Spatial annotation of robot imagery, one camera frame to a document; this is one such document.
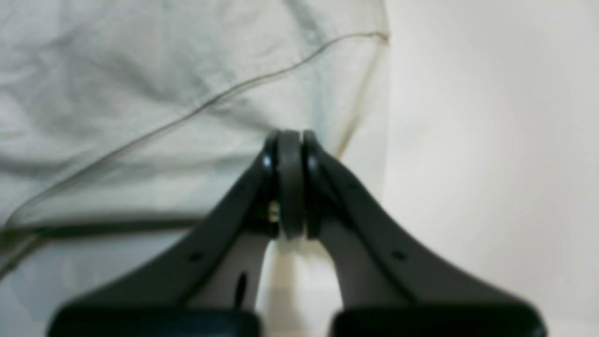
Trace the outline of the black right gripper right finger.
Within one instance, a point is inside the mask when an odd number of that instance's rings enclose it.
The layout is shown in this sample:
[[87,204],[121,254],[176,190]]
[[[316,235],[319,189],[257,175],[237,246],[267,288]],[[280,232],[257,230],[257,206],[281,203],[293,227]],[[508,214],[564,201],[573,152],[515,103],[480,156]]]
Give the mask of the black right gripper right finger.
[[335,266],[332,337],[546,337],[528,301],[441,258],[401,228],[314,132],[302,136],[307,235]]

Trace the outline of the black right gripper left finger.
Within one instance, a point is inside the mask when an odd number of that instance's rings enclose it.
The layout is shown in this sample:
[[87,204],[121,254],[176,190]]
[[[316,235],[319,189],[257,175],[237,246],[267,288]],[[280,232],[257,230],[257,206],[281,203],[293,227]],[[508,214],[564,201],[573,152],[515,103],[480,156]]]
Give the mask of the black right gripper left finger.
[[304,232],[301,134],[273,132],[210,214],[167,251],[64,305],[49,337],[261,337],[264,255]]

